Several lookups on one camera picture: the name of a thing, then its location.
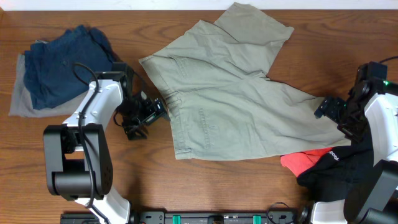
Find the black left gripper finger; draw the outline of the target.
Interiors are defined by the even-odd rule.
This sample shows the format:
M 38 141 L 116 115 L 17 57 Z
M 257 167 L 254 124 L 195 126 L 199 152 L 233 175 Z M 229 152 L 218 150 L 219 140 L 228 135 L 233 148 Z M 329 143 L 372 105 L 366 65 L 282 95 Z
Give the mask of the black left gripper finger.
M 156 98 L 154 100 L 154 103 L 155 103 L 155 118 L 156 119 L 163 118 L 167 121 L 170 121 L 169 114 L 167 112 L 167 109 L 163 101 L 160 98 Z
M 147 134 L 143 131 L 142 127 L 142 124 L 123 124 L 123 129 L 128 140 L 147 139 Z

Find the khaki green shorts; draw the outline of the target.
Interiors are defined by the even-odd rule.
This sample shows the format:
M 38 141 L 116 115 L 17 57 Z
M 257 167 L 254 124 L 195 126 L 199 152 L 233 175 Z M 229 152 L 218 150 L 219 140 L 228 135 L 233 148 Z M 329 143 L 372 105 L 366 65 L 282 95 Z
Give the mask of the khaki green shorts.
M 238 161 L 346 146 L 322 98 L 267 76 L 293 33 L 259 9 L 234 3 L 140 59 L 163 96 L 175 157 Z

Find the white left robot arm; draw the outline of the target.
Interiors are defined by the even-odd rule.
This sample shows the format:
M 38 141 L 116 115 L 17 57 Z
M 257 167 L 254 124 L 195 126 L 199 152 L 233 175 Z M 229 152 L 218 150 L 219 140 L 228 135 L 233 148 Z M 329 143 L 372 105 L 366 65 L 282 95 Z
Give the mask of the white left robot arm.
M 76 111 L 44 130 L 48 190 L 89 210 L 63 214 L 60 223 L 139 223 L 130 201 L 113 186 L 105 130 L 120 114 L 120 127 L 129 140 L 146 139 L 142 127 L 167 119 L 166 107 L 143 90 L 133 92 L 136 73 L 126 63 L 114 62 L 109 72 L 88 72 L 89 90 Z

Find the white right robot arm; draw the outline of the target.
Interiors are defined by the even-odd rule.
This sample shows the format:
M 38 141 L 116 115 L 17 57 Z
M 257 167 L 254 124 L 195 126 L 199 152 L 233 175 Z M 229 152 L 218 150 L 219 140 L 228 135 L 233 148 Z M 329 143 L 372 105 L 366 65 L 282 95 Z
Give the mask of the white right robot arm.
M 334 117 L 352 145 L 332 150 L 330 159 L 348 153 L 360 166 L 361 180 L 347 193 L 336 189 L 309 211 L 310 223 L 397 223 L 397 85 L 380 78 L 356 81 Z

